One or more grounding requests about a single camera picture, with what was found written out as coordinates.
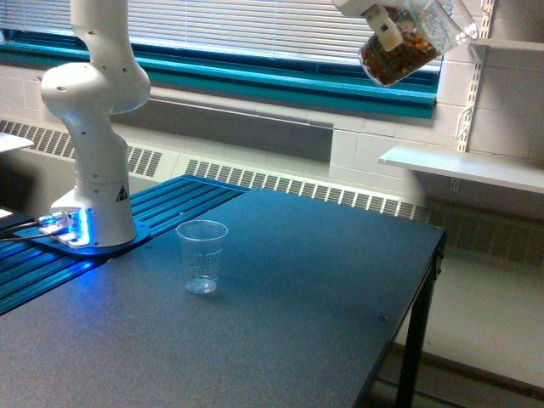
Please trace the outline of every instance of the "white shelf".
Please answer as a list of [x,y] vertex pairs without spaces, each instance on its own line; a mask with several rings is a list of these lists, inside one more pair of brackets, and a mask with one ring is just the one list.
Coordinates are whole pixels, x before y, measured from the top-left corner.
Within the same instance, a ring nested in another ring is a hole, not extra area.
[[434,147],[396,146],[380,163],[544,194],[544,167],[524,161]]
[[524,41],[512,41],[501,40],[495,38],[480,39],[473,42],[475,46],[486,46],[500,49],[518,49],[524,51],[543,51],[544,43],[542,42],[524,42]]
[[6,151],[24,149],[25,147],[33,146],[34,144],[25,138],[19,138],[11,134],[0,132],[0,153]]

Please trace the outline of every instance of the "plastic container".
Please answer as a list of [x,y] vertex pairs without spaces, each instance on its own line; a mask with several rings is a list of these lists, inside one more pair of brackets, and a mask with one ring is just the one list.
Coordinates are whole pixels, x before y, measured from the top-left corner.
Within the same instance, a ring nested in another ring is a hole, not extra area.
[[403,8],[373,6],[365,17],[375,34],[360,50],[360,63],[384,87],[478,38],[461,0],[405,0]]
[[195,294],[215,291],[229,229],[215,221],[194,220],[180,224],[176,232],[182,268],[188,277],[185,289]]

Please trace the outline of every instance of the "window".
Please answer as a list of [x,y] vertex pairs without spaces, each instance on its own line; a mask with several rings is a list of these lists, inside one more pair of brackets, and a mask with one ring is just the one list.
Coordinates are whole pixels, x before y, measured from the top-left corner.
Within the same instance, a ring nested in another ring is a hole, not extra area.
[[[83,49],[70,28],[69,0],[0,0],[0,27],[8,39],[0,60],[32,50],[77,59]],[[371,31],[331,0],[130,0],[129,30],[140,64],[157,81],[183,84],[185,76],[204,88],[314,105],[432,112],[440,61],[394,89],[374,86],[357,59]]]

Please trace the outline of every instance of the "blue extrusion rail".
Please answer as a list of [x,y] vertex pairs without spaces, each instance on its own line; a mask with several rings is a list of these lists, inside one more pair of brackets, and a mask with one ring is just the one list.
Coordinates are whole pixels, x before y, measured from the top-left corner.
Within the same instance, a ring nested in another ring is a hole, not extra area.
[[[150,226],[151,239],[247,189],[183,176],[131,196],[136,221]],[[0,315],[105,263],[49,251],[27,242],[0,243]]]

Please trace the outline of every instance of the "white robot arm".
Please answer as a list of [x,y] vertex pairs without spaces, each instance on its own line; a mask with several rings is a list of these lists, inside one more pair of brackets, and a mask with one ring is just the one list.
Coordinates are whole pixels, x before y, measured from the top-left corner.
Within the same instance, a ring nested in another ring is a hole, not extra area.
[[128,39],[128,0],[71,0],[71,24],[88,46],[89,63],[46,72],[42,98],[70,131],[76,152],[76,187],[52,205],[69,228],[55,238],[73,248],[114,247],[135,236],[128,195],[127,144],[110,115],[132,111],[150,96],[150,80]]
[[404,7],[405,0],[332,0],[332,3],[346,17],[366,18],[386,51],[391,51],[402,43],[402,36],[385,7]]

